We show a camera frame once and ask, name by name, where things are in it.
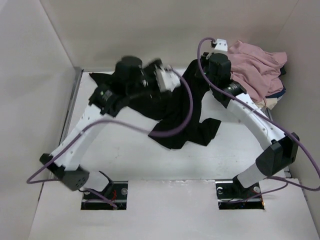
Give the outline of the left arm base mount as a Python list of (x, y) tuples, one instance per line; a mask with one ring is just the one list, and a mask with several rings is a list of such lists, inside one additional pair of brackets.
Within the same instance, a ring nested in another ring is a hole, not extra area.
[(80, 209), (86, 211), (126, 210), (129, 182), (113, 181), (102, 171), (99, 171), (99, 173), (102, 174), (105, 179), (108, 179), (109, 183), (103, 191), (98, 192), (96, 190), (96, 192), (110, 200), (113, 204), (115, 204), (115, 207), (105, 202), (101, 197), (97, 196), (95, 193), (85, 191), (83, 188), (80, 188), (78, 190), (82, 193)]

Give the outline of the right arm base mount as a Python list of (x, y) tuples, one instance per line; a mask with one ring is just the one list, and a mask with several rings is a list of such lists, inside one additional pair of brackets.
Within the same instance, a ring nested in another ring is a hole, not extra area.
[(264, 210), (260, 184), (238, 190), (232, 179), (215, 181), (219, 210)]

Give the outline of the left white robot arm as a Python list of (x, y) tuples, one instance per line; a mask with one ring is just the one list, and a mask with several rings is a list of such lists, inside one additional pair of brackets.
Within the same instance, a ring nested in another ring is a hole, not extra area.
[(140, 58), (127, 55), (116, 63), (112, 74), (93, 73), (96, 88), (82, 116), (53, 152), (40, 157), (43, 166), (71, 191), (90, 189), (100, 199), (108, 199), (111, 179), (101, 171), (85, 169), (81, 161), (102, 129), (116, 123), (115, 117), (130, 101), (161, 92), (157, 71), (162, 66), (159, 58), (143, 66)]

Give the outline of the black trousers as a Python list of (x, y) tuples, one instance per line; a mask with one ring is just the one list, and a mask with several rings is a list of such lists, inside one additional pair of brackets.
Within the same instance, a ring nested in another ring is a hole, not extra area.
[[(200, 122), (202, 111), (202, 99), (206, 92), (210, 90), (209, 85), (203, 78), (196, 76), (198, 70), (197, 60), (193, 60), (183, 73), (192, 94), (193, 111), (188, 125), (178, 134), (170, 137), (150, 136), (160, 145), (178, 150), (181, 149), (187, 141), (207, 146), (215, 138), (220, 127), (221, 121), (214, 118), (207, 118)], [(130, 101), (129, 108), (142, 114), (143, 116), (158, 121), (154, 126), (154, 131), (165, 132), (178, 127), (186, 119), (190, 100), (184, 86), (174, 89), (163, 97), (154, 99), (150, 96), (142, 96)]]

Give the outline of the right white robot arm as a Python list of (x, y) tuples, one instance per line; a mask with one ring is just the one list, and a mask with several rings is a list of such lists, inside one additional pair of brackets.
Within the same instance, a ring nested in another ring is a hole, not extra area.
[(294, 163), (298, 144), (268, 122), (245, 88), (231, 79), (231, 62), (225, 54), (204, 52), (200, 63), (196, 76), (209, 79), (214, 98), (249, 129), (262, 148), (255, 162), (232, 179), (233, 194), (243, 198), (250, 192), (250, 187)]

